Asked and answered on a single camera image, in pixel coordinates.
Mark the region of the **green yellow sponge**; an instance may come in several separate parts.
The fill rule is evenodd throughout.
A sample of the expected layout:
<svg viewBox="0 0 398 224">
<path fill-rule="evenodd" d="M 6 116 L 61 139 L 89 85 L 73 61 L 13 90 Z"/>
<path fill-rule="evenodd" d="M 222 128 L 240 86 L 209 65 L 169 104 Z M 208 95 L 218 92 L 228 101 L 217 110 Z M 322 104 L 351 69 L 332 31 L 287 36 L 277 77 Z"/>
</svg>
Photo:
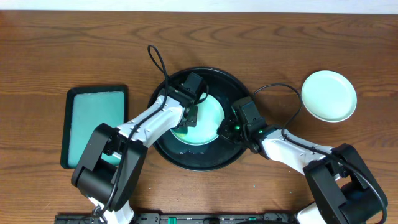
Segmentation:
<svg viewBox="0 0 398 224">
<path fill-rule="evenodd" d="M 188 128 L 186 126 L 181 126 L 178 129 L 175 129 L 174 132 L 177 134 L 185 135 L 188 133 Z"/>
</svg>

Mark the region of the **mint green plate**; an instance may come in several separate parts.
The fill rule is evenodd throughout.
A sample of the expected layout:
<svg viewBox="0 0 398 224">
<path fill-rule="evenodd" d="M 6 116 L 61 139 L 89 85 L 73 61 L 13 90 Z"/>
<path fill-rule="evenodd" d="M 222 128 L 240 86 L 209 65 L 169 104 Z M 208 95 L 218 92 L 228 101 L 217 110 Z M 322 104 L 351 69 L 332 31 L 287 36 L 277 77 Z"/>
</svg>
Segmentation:
<svg viewBox="0 0 398 224">
<path fill-rule="evenodd" d="M 338 123 L 350 118 L 357 106 L 352 83 L 331 70 L 317 71 L 302 85 L 302 101 L 307 111 L 319 120 Z"/>
<path fill-rule="evenodd" d="M 211 95 L 197 106 L 198 116 L 195 127 L 187 127 L 188 133 L 185 135 L 175 133 L 174 129 L 171 130 L 179 141 L 192 146 L 201 146 L 214 141 L 218 137 L 217 129 L 225 119 L 222 105 Z"/>
</svg>

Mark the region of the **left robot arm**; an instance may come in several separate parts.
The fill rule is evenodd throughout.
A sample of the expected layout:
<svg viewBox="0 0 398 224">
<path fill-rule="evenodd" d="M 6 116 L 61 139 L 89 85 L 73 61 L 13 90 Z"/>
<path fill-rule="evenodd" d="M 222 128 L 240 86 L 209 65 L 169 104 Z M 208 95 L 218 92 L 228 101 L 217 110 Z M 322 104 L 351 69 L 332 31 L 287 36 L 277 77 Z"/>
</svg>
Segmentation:
<svg viewBox="0 0 398 224">
<path fill-rule="evenodd" d="M 161 89 L 155 102 L 136 118 L 115 128 L 102 123 L 91 134 L 72 174 L 72 185 L 93 204 L 98 223 L 130 223 L 129 205 L 149 146 L 172 128 L 187 123 L 203 92 Z"/>
</svg>

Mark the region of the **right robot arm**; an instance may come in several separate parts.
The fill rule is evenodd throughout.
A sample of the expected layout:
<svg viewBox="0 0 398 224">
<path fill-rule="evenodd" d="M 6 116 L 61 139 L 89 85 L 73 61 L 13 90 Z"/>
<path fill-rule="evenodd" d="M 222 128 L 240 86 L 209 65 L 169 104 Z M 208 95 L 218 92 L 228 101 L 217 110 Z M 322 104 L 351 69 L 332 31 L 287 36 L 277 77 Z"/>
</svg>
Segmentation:
<svg viewBox="0 0 398 224">
<path fill-rule="evenodd" d="M 217 133 L 305 176 L 314 201 L 296 213 L 298 223 L 366 223 L 378 213 L 386 222 L 386 195 L 353 146 L 316 145 L 260 116 L 232 116 Z"/>
</svg>

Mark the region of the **black round tray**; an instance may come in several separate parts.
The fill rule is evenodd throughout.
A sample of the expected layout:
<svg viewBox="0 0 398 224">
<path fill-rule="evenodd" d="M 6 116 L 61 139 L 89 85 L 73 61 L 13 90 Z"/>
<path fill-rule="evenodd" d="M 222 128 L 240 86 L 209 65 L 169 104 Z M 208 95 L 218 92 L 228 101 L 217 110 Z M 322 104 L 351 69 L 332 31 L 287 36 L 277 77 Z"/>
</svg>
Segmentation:
<svg viewBox="0 0 398 224">
<path fill-rule="evenodd" d="M 222 105 L 225 118 L 233 114 L 231 105 L 249 96 L 249 90 L 230 73 L 214 67 L 194 67 L 181 70 L 170 77 L 170 83 L 183 83 L 189 73 L 203 77 L 209 95 Z M 164 133 L 153 146 L 168 161 L 184 169 L 194 171 L 216 170 L 234 162 L 246 150 L 242 144 L 232 144 L 221 137 L 201 146 L 192 146 L 179 141 L 171 132 Z"/>
</svg>

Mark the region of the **black rectangular water tray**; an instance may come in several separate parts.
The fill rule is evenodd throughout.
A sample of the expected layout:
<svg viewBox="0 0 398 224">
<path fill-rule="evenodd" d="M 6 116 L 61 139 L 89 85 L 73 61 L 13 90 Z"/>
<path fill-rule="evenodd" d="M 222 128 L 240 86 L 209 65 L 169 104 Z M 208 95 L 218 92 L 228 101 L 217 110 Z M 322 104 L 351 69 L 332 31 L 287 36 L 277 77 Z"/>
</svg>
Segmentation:
<svg viewBox="0 0 398 224">
<path fill-rule="evenodd" d="M 67 92 L 60 165 L 74 169 L 94 129 L 102 123 L 116 127 L 127 122 L 126 85 L 75 87 Z"/>
</svg>

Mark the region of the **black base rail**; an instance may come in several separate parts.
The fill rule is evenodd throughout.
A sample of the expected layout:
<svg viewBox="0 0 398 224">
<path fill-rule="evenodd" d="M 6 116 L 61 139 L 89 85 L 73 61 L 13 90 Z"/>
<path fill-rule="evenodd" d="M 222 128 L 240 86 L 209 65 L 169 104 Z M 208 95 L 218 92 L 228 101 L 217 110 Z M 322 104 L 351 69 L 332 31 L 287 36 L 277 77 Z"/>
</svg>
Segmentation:
<svg viewBox="0 0 398 224">
<path fill-rule="evenodd" d="M 90 223 L 130 223 L 130 224 L 236 224 L 236 223 L 276 223 L 297 224 L 299 221 L 288 213 L 265 213 L 263 215 L 160 215 L 158 213 L 141 213 L 133 216 L 131 221 L 93 218 L 87 215 L 56 215 L 54 224 L 90 224 Z"/>
</svg>

